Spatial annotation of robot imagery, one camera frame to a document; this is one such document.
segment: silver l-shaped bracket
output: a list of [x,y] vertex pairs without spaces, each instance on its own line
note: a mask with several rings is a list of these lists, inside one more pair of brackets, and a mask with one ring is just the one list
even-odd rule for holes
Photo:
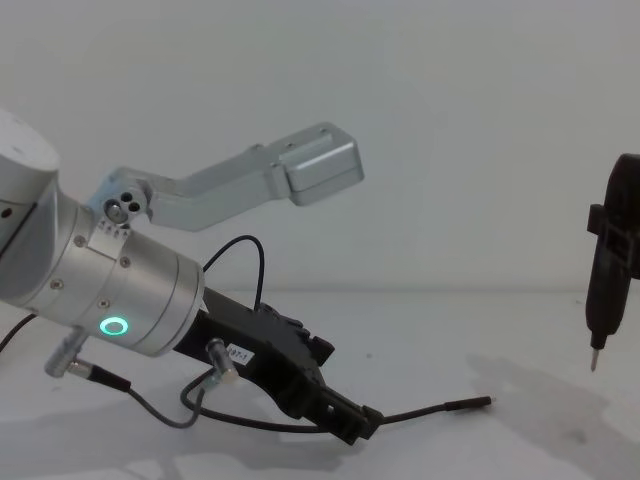
[[269,200],[309,205],[363,178],[356,141],[322,123],[181,180],[119,168],[89,206],[117,225],[144,213],[155,225],[199,231]]

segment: green led ring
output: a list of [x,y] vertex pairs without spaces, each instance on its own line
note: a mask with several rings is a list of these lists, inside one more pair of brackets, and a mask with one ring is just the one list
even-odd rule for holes
[[[110,325],[119,325],[120,330],[114,331],[109,328]],[[118,335],[124,335],[129,330],[129,324],[124,318],[120,317],[109,317],[105,318],[102,322],[100,322],[100,331],[105,335],[109,335],[111,337],[116,337]]]

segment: gray cable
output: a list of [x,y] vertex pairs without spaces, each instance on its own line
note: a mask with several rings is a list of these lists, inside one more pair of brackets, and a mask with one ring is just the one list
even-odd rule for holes
[[196,421],[198,420],[198,417],[200,416],[200,410],[202,410],[202,402],[204,400],[204,395],[205,395],[206,391],[204,389],[201,389],[198,392],[198,398],[196,399],[196,404],[195,404],[195,407],[193,409],[193,415],[186,422],[175,422],[175,421],[171,420],[170,418],[165,417],[158,410],[156,410],[149,402],[147,402],[144,398],[142,398],[142,396],[138,392],[136,392],[133,389],[130,389],[127,393],[129,395],[131,395],[136,402],[138,402],[140,405],[142,405],[142,407],[144,407],[144,409],[147,412],[149,412],[151,415],[156,417],[158,420],[160,420],[165,425],[167,425],[167,426],[169,426],[171,428],[185,429],[185,428],[192,427],[196,423]]

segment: label sticker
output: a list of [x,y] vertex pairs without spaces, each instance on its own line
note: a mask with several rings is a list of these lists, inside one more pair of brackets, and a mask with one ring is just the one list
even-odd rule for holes
[[229,352],[231,360],[244,366],[246,366],[255,355],[253,352],[247,350],[246,348],[239,347],[237,345],[234,345],[233,343],[229,344],[229,346],[227,347],[227,352]]

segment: silver robotic arm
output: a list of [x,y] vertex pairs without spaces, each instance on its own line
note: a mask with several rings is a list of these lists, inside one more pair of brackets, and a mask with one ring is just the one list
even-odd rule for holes
[[0,299],[75,327],[80,339],[150,356],[191,327],[204,281],[197,262],[135,232],[137,215],[197,231],[273,199],[307,205],[363,179],[356,142],[331,124],[182,180],[121,168],[87,205],[61,192],[57,170],[55,151],[0,110]]

